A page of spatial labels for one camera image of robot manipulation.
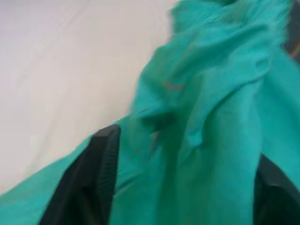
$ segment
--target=teal fabric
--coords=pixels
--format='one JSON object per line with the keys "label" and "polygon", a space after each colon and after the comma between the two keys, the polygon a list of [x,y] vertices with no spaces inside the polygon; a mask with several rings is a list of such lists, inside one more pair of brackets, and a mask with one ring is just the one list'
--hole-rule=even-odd
{"label": "teal fabric", "polygon": [[[144,68],[122,134],[112,225],[252,225],[261,153],[300,188],[300,69],[289,0],[190,0]],[[36,224],[81,152],[0,197],[0,224]]]}

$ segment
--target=wrinkled fabric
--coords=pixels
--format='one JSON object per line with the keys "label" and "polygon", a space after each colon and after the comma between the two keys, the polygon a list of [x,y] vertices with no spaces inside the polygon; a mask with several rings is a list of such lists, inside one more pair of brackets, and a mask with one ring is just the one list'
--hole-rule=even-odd
{"label": "wrinkled fabric", "polygon": [[[290,7],[190,0],[172,10],[173,36],[119,121],[111,225],[252,225],[261,153],[300,188],[300,70],[281,48]],[[0,222],[36,224],[88,141],[0,197]]]}

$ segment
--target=teal cloth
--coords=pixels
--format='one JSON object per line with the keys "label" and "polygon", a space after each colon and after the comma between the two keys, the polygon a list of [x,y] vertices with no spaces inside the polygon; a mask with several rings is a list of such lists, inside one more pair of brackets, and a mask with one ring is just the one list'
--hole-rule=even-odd
{"label": "teal cloth", "polygon": [[[261,153],[300,188],[300,69],[289,0],[190,0],[144,68],[122,128],[111,225],[252,225]],[[0,224],[35,225],[89,142],[0,197]]]}

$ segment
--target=white sheet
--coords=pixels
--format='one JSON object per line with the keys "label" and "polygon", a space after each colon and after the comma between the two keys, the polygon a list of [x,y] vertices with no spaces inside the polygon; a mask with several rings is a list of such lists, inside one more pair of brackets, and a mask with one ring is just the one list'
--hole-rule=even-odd
{"label": "white sheet", "polygon": [[125,115],[176,0],[0,0],[0,193]]}

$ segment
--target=teal garment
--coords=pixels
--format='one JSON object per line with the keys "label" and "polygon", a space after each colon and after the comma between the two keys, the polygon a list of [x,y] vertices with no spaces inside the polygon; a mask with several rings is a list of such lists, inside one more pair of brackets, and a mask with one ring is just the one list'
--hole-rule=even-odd
{"label": "teal garment", "polygon": [[[111,225],[252,225],[261,153],[300,188],[300,69],[289,0],[190,0],[144,68],[121,125]],[[0,197],[0,224],[35,225],[89,142]]]}

